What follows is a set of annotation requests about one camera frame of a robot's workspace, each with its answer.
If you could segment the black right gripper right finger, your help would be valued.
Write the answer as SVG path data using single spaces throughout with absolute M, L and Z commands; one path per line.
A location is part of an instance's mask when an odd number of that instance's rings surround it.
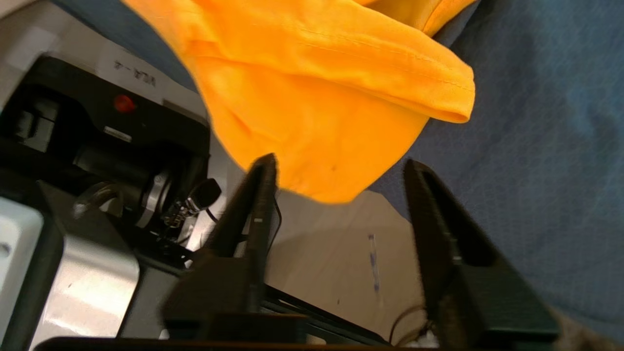
M 552 350 L 555 318 L 441 179 L 414 160 L 404 188 L 424 310 L 443 350 Z

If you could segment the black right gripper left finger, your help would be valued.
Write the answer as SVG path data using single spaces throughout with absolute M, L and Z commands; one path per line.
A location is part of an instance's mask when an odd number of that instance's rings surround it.
M 258 158 L 163 304 L 171 338 L 304 338 L 302 315 L 262 313 L 277 179 Z

